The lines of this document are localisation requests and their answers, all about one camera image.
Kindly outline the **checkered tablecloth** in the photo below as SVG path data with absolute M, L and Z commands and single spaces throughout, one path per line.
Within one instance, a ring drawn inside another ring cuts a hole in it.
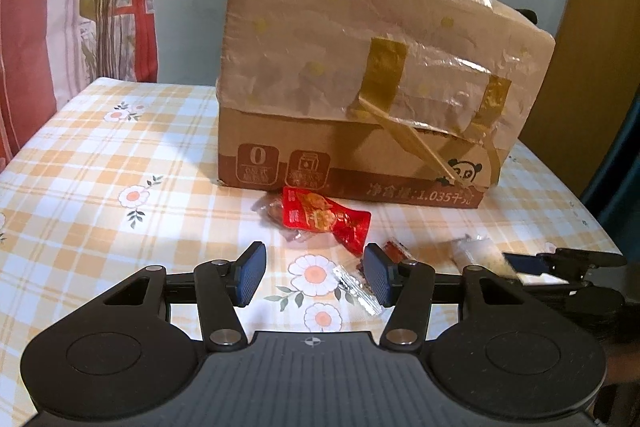
M 267 272 L 238 315 L 260 331 L 371 331 L 371 317 L 330 281 L 357 259 L 331 234 L 288 242 L 254 210 L 262 192 L 217 183 L 215 89 L 99 79 L 73 98 L 1 173 L 1 426 L 35 414 L 20 358 L 40 331 L 145 265 L 191 272 L 267 246 Z M 578 198 L 518 143 L 477 209 L 340 200 L 370 211 L 369 242 L 390 239 L 439 273 L 447 247 L 490 237 L 500 251 L 617 251 Z

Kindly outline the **black exercise bike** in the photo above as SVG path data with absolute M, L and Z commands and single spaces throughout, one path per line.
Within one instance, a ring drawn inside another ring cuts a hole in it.
M 515 12 L 518 13 L 518 17 L 521 20 L 527 20 L 530 24 L 537 26 L 538 25 L 538 15 L 534 10 L 531 9 L 516 9 Z

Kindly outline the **small clear wrapper packet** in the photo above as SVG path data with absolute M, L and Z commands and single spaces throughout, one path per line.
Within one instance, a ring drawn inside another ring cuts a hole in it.
M 384 308 L 395 306 L 405 284 L 404 269 L 400 266 L 415 261 L 404 245 L 390 239 L 383 246 L 369 243 L 364 247 L 355 272 L 337 265 L 333 276 L 347 301 L 358 303 L 375 317 Z

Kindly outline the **cardboard box with paper liner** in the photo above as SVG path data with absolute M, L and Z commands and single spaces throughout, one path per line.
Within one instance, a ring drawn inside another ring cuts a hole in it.
M 228 0 L 219 179 L 474 208 L 554 45 L 497 0 Z

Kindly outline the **white clear snack packet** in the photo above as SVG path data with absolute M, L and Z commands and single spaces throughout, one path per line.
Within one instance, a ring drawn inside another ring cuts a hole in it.
M 468 265 L 479 265 L 506 279 L 519 281 L 526 285 L 565 284 L 565 281 L 552 275 L 530 275 L 516 272 L 506 261 L 502 251 L 488 236 L 466 234 L 454 239 L 449 246 L 449 257 L 459 271 Z

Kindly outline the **red snack packet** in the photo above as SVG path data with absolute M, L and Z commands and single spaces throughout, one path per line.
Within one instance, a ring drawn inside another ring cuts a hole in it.
M 366 247 L 369 211 L 345 207 L 304 188 L 286 186 L 279 193 L 268 193 L 253 209 L 288 242 L 305 242 L 311 236 L 330 234 L 356 257 L 361 257 Z

